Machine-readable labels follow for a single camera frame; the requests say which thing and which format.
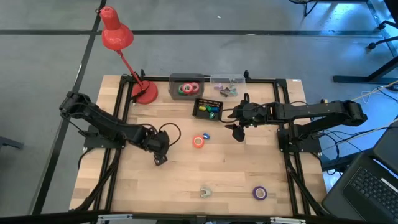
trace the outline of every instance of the lamp shade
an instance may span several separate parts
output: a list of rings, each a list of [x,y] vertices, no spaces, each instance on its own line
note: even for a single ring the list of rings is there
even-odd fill
[[[102,42],[106,48],[111,50],[121,50],[128,47],[134,40],[130,29],[119,21],[119,17],[114,8],[106,6],[99,12],[99,16],[105,24],[102,31]]]

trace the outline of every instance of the clear plastic container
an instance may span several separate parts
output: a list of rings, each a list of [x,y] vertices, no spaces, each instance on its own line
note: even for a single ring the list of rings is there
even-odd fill
[[[203,74],[195,73],[173,73],[169,79],[169,93],[173,100],[195,100],[201,98],[205,91],[205,85],[203,84],[205,76]],[[183,93],[181,87],[184,84],[190,84],[191,86],[198,86],[197,91],[191,93]]]
[[[241,101],[246,92],[246,81],[243,75],[212,75],[210,85],[212,100]]]

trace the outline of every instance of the wooden tabletop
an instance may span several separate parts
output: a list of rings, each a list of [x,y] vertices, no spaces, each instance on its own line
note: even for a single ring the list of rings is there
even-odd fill
[[[120,76],[103,78],[97,104],[109,113],[113,112]],[[305,101],[300,80],[287,80],[290,101]],[[168,93],[168,82],[156,82],[158,98],[149,105],[130,106],[128,123],[150,123],[159,128],[173,122],[182,130],[178,143],[170,147],[168,161],[154,164],[153,154],[130,144],[121,154],[117,181],[114,189],[112,211],[132,213],[179,213],[212,215],[291,215],[289,190],[283,155],[279,151],[277,126],[264,125],[245,129],[244,142],[237,142],[232,131],[221,122],[195,119],[192,116],[193,101],[174,101]],[[203,98],[211,98],[212,86],[205,84]],[[274,101],[271,84],[247,83],[252,102]],[[233,108],[239,102],[225,102],[225,108]],[[298,120],[304,124],[308,119]],[[173,126],[164,128],[170,142],[178,137]],[[208,133],[201,149],[192,145],[196,135]],[[301,153],[301,161],[307,188],[315,200],[326,195],[319,160],[311,154]],[[104,149],[94,149],[82,160],[70,208],[79,206],[93,190],[100,175]],[[263,201],[253,198],[254,187],[264,186],[268,196]],[[200,188],[209,187],[213,194],[200,197]],[[101,208],[104,207],[107,187]],[[301,196],[296,186],[299,211]]]

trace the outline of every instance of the gray floor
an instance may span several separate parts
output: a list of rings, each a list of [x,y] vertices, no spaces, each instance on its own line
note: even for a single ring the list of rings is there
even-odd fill
[[[372,1],[380,19],[391,19],[383,1]],[[0,29],[91,30],[100,0],[0,1]],[[281,0],[145,1],[108,0],[132,30],[302,30],[371,31],[377,26],[365,3],[321,2],[303,18],[303,6]],[[388,28],[391,36],[395,30]],[[378,36],[136,35],[124,53],[148,75],[175,72],[242,73],[252,77],[302,79],[309,103],[321,98],[347,100],[374,85],[333,83],[333,75],[369,75],[392,59],[386,44],[368,51]],[[88,41],[87,35],[0,35],[0,136],[25,143],[23,150],[3,147],[0,153],[0,216],[29,213],[45,162],[60,123],[59,104],[74,84]],[[103,75],[127,73],[120,58],[97,36],[80,92],[98,96]],[[397,71],[389,77],[398,76]],[[386,124],[398,104],[382,95],[361,102],[369,120],[349,133]],[[87,124],[76,122],[82,128]],[[373,147],[382,132],[360,149]],[[44,212],[67,211],[77,173],[83,137],[69,127]],[[322,138],[322,146],[333,145]],[[342,144],[340,155],[357,149]],[[335,158],[334,149],[324,154]],[[330,187],[335,178],[325,176]]]

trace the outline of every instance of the laptop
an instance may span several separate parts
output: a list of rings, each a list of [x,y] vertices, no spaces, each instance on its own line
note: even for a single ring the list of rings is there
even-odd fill
[[[398,122],[390,126],[398,127]],[[323,199],[340,218],[398,224],[398,128],[357,156]]]

